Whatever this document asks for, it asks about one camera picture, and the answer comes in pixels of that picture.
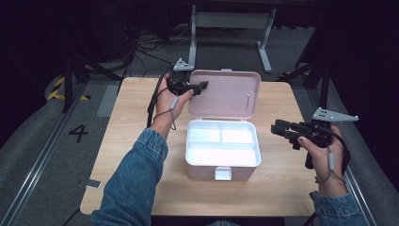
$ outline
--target metal stand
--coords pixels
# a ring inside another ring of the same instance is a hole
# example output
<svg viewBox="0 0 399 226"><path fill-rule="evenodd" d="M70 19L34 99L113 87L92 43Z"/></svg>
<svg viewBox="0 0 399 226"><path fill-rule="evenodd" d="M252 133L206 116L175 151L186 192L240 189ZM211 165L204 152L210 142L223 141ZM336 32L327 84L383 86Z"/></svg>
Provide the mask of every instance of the metal stand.
<svg viewBox="0 0 399 226"><path fill-rule="evenodd" d="M191 43L188 64L195 68L197 54L197 27L228 27L228 28L252 28L263 29L264 36L262 41L257 41L256 45L261 56L264 71L271 73L272 68L265 51L267 39L276 15L276 9L270 13L226 13L226 12L197 12L194 5L191 15Z"/></svg>
<svg viewBox="0 0 399 226"><path fill-rule="evenodd" d="M100 64L88 58L76 54L68 56L65 61L65 68L64 68L65 103L62 113L67 112L67 110L72 104L72 74L74 74L78 83L86 83L90 79L90 76L88 75L88 72L85 69L85 65L89 65L91 68L104 74L105 76L111 78L112 80L122 79L121 77L117 76L116 74L102 67Z"/></svg>

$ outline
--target pink storage box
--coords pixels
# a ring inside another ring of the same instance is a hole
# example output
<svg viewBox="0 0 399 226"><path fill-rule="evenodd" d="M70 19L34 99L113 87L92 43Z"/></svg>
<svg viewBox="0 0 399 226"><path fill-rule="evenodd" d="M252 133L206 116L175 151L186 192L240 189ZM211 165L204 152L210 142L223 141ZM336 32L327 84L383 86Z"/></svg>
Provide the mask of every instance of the pink storage box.
<svg viewBox="0 0 399 226"><path fill-rule="evenodd" d="M208 81L188 111L185 159L193 180L246 181L261 164L255 111L261 77L257 73L197 70L190 83Z"/></svg>

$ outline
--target person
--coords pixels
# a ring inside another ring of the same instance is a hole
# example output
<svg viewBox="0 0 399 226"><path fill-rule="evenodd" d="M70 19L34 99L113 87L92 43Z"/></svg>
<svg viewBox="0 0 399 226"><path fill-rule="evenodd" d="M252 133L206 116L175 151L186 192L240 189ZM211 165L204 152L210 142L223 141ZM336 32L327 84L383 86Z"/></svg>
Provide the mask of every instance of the person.
<svg viewBox="0 0 399 226"><path fill-rule="evenodd" d="M176 95L168 90L166 78L162 79L158 89L157 115L106 184L101 207L91 214L93 225L151 225L155 187L161 179L168 155L169 130L192 95L187 91L171 107ZM341 136L337 127L333 126L332 131ZM311 154L316 179L320 182L318 191L312 192L311 198L321 225L366 225L343 181L343 145L340 141L333 138L329 150L317 147L305 137L299 137L298 142ZM335 164L334 174L330 176L327 166L329 153L333 154Z"/></svg>

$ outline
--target table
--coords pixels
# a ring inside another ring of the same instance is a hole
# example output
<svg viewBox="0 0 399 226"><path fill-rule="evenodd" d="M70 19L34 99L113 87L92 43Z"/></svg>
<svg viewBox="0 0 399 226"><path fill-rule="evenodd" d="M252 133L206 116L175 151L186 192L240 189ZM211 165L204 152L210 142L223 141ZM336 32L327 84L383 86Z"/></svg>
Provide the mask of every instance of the table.
<svg viewBox="0 0 399 226"><path fill-rule="evenodd" d="M121 159L146 127L147 107L156 78L125 78L105 131L90 179L101 181L88 188L81 211L98 209L104 185ZM309 216L313 204L309 192L317 189L314 171L304 167L306 152L292 149L287 139L270 133L275 119L302 121L295 96L286 83L262 82L255 115L249 121L257 129L262 163L246 182L194 181L187 177L185 138L194 120L188 105L168 137L169 153L159 182L154 216Z"/></svg>

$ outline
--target denim sleeve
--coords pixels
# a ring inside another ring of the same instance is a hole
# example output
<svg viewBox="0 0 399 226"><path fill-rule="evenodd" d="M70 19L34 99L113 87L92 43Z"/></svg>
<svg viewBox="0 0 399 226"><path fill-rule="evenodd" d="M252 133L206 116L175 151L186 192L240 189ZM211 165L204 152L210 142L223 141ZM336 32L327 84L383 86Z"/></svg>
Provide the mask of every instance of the denim sleeve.
<svg viewBox="0 0 399 226"><path fill-rule="evenodd" d="M367 225L350 191L339 197L323 196L317 191L313 191L310 195L320 225Z"/></svg>
<svg viewBox="0 0 399 226"><path fill-rule="evenodd" d="M146 128L104 188L93 225L150 225L155 187L168 154L166 141Z"/></svg>

